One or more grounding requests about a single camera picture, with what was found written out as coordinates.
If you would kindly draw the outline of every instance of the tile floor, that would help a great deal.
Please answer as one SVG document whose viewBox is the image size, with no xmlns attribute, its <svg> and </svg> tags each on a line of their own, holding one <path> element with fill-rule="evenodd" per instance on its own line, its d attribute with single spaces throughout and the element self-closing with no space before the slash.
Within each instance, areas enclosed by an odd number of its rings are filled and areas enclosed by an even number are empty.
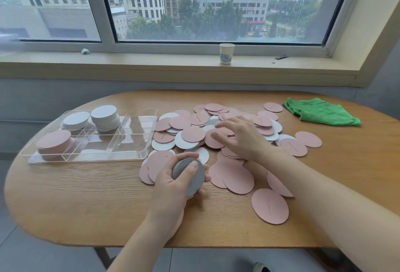
<svg viewBox="0 0 400 272">
<path fill-rule="evenodd" d="M 8 214 L 4 179 L 10 166 L 0 161 L 0 272 L 105 271 L 92 248 L 50 244 L 24 233 Z M 121 248 L 109 248 L 111 257 Z M 271 272 L 325 272 L 301 249 L 164 249 L 154 272 L 250 272 L 255 262 Z"/>
</svg>

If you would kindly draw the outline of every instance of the gray coaster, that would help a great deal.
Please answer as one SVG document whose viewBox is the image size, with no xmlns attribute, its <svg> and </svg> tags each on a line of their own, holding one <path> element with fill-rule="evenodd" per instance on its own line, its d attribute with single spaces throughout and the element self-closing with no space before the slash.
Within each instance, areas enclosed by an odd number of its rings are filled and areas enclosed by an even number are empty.
<svg viewBox="0 0 400 272">
<path fill-rule="evenodd" d="M 192 178 L 192 180 L 190 181 L 190 184 L 188 186 L 188 189 L 186 191 L 186 196 L 187 197 L 191 197 L 193 196 L 204 184 L 204 179 L 206 178 L 206 171 L 203 167 L 203 164 L 193 158 L 193 157 L 188 157 L 185 158 L 183 160 L 180 160 L 172 169 L 173 170 L 173 179 L 177 179 L 181 173 L 183 172 L 183 170 L 185 170 L 185 168 L 187 167 L 188 164 L 190 164 L 192 161 L 197 161 L 198 163 L 198 168 L 197 168 L 197 172 L 194 175 L 194 177 Z"/>
</svg>

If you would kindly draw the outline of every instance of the gray wall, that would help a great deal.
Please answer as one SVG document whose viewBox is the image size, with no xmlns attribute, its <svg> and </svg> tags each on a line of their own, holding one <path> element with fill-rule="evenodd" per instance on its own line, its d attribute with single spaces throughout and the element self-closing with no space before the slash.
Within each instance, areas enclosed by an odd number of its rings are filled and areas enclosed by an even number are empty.
<svg viewBox="0 0 400 272">
<path fill-rule="evenodd" d="M 354 101 L 400 119 L 400 40 L 368 88 L 0 79 L 0 153 L 18 152 L 46 122 L 67 110 L 137 89 L 308 91 Z"/>
</svg>

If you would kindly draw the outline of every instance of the hand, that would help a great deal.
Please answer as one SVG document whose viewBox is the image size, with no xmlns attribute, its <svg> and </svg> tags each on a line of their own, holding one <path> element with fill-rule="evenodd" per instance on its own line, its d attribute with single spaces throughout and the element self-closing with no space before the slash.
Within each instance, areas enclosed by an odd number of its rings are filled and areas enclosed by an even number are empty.
<svg viewBox="0 0 400 272">
<path fill-rule="evenodd" d="M 236 140 L 229 139 L 227 136 L 217 132 L 211 133 L 211 137 L 244 159 L 257 163 L 265 151 L 274 148 L 258 132 L 253 121 L 248 120 L 244 116 L 229 118 L 216 123 L 215 127 L 226 127 L 235 133 Z"/>
<path fill-rule="evenodd" d="M 164 235 L 166 241 L 174 236 L 183 220 L 186 206 L 187 187 L 197 171 L 197 162 L 191 162 L 182 174 L 176 179 L 172 178 L 173 167 L 178 161 L 188 158 L 198 158 L 198 153 L 185 152 L 172 157 L 158 174 L 154 187 L 153 198 L 147 219 L 150 219 L 160 235 Z M 211 177 L 206 175 L 204 182 L 210 182 Z M 199 196 L 205 196 L 203 189 L 198 190 Z"/>
</svg>

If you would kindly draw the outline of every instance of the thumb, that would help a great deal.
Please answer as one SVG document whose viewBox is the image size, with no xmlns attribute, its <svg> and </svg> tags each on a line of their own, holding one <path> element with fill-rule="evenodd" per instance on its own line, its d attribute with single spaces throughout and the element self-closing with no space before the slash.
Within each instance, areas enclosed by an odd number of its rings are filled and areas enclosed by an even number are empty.
<svg viewBox="0 0 400 272">
<path fill-rule="evenodd" d="M 183 170 L 181 175 L 176 179 L 176 182 L 187 188 L 190 181 L 196 174 L 197 169 L 198 169 L 198 163 L 196 161 L 192 161 L 190 164 L 188 164 L 185 170 Z"/>
<path fill-rule="evenodd" d="M 211 137 L 228 148 L 232 145 L 232 141 L 226 135 L 220 134 L 218 132 L 213 132 L 211 133 Z"/>
</svg>

